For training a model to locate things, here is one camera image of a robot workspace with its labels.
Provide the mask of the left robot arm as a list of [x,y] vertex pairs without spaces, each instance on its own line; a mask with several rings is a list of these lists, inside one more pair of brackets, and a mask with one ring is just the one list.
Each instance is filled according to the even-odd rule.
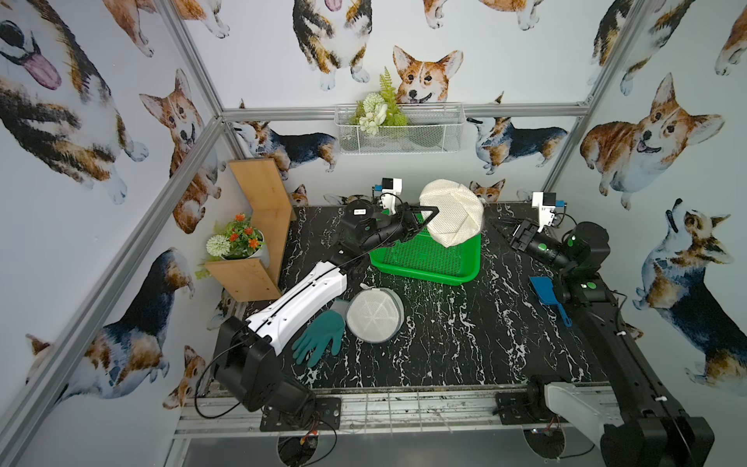
[[313,393],[282,373],[278,356],[323,305],[344,293],[350,270],[379,248],[411,241],[439,213],[436,206],[406,202],[397,205],[393,213],[367,200],[348,204],[328,258],[249,319],[227,319],[219,328],[214,356],[204,375],[223,385],[249,412],[266,406],[287,414],[309,411]]

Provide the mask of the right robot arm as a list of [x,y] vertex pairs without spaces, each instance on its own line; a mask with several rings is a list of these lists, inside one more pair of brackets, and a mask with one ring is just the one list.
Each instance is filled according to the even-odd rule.
[[547,383],[544,404],[589,438],[608,466],[702,466],[715,435],[701,416],[689,416],[665,388],[630,333],[615,293],[599,273],[609,256],[607,231],[591,222],[556,241],[529,220],[519,222],[509,245],[548,266],[554,276],[538,288],[552,296],[565,324],[591,345],[616,397],[613,420],[561,383]]

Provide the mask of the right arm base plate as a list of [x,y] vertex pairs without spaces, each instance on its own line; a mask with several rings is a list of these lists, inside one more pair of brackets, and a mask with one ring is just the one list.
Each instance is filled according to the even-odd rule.
[[526,392],[496,392],[494,416],[505,425],[549,424],[551,420],[567,425],[568,421],[553,413],[539,396]]

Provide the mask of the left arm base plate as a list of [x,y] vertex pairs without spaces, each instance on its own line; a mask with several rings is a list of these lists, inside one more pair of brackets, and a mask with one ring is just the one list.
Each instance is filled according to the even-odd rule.
[[267,406],[260,423],[262,432],[338,430],[342,399],[321,397],[308,400],[299,410]]

